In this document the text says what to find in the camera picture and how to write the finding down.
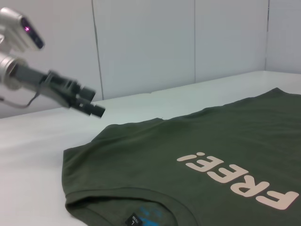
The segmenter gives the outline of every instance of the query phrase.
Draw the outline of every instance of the tag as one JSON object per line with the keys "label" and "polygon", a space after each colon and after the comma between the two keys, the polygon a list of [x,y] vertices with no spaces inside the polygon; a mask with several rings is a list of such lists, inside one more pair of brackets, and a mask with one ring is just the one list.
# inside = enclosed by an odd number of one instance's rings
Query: tag
{"label": "tag", "polygon": [[143,226],[143,222],[137,217],[135,213],[133,213],[129,219],[125,222],[127,226]]}

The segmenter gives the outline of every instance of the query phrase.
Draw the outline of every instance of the white wall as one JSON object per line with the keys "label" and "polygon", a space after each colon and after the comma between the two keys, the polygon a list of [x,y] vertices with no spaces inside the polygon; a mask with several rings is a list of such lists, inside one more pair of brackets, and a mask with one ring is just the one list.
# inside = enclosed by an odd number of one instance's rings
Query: white wall
{"label": "white wall", "polygon": [[300,0],[270,0],[268,71],[301,73],[300,24]]}
{"label": "white wall", "polygon": [[93,0],[105,99],[194,83],[194,0]]}
{"label": "white wall", "polygon": [[[1,0],[0,8],[12,7],[29,17],[46,42],[41,52],[18,54],[33,68],[53,69],[62,76],[77,79],[97,91],[94,100],[102,99],[97,59],[92,4],[90,0]],[[27,103],[34,94],[21,90],[10,92],[0,86],[0,96]],[[0,104],[0,118],[58,107],[39,97],[26,110]]]}
{"label": "white wall", "polygon": [[264,70],[268,0],[196,0],[196,81]]}

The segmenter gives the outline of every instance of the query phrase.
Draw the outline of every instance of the t-shirt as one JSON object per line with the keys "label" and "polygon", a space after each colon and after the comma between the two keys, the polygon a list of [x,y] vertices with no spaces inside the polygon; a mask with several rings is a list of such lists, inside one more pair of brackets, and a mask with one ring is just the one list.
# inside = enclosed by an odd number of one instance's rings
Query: t-shirt
{"label": "t-shirt", "polygon": [[300,226],[301,96],[110,125],[64,151],[63,189],[89,226]]}

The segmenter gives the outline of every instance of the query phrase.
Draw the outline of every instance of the letter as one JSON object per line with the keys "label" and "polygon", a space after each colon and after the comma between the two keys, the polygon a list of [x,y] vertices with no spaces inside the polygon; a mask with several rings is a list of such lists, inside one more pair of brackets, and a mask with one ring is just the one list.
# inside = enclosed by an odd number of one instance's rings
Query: letter
{"label": "letter", "polygon": [[[262,192],[264,189],[266,189],[269,186],[268,182],[260,182],[258,185],[255,184],[254,178],[250,175],[246,175],[245,177],[245,183],[236,183],[233,184],[230,189],[235,192],[236,194],[242,195],[244,197],[252,197],[259,192]],[[240,188],[249,188],[248,191],[242,192],[240,191]]]}
{"label": "letter", "polygon": [[240,176],[242,176],[242,175],[244,175],[244,174],[246,174],[246,173],[248,173],[249,171],[247,171],[247,170],[245,170],[245,169],[243,169],[243,168],[240,168],[239,166],[237,166],[237,165],[230,165],[230,168],[232,168],[232,169],[234,169],[235,170],[235,172],[231,172],[231,171],[229,171],[229,170],[227,170],[227,169],[225,169],[225,168],[219,168],[218,170],[221,172],[221,173],[223,173],[223,174],[225,174],[226,176],[225,177],[220,177],[220,176],[218,176],[216,173],[214,173],[214,172],[207,172],[207,174],[209,175],[209,177],[211,177],[213,180],[216,180],[216,181],[218,181],[218,182],[220,182],[220,183],[228,183],[228,182],[230,182],[230,181],[232,181],[232,180],[234,180],[234,179],[236,179],[236,178],[238,178],[238,177],[240,177]]}
{"label": "letter", "polygon": [[195,165],[194,163],[187,163],[186,166],[199,171],[199,172],[206,172],[208,170],[211,170],[213,167],[223,163],[223,160],[217,159],[213,156],[208,156],[207,159],[210,159],[212,161],[205,161],[205,160],[198,160],[197,163],[200,165],[203,165],[203,167],[199,167]]}
{"label": "letter", "polygon": [[[202,155],[205,155],[205,154],[202,153],[202,152],[198,152],[197,155],[202,156]],[[186,155],[184,157],[178,158],[177,161],[186,161],[186,160],[195,159],[195,158],[197,158],[197,156],[194,155],[194,154],[191,154],[191,155]]]}
{"label": "letter", "polygon": [[268,191],[267,194],[279,200],[273,201],[264,196],[257,196],[256,200],[278,210],[285,210],[299,196],[296,192],[287,192],[286,194],[282,194],[279,192]]}

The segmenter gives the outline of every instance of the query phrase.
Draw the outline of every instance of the white table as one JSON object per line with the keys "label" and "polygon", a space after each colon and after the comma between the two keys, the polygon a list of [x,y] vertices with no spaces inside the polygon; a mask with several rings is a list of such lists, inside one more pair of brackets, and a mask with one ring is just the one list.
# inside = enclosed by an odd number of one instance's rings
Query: white table
{"label": "white table", "polygon": [[110,124],[170,119],[263,94],[301,94],[301,75],[253,72],[97,102],[101,119],[63,108],[0,120],[0,225],[84,226],[64,208],[63,150],[86,144]]}

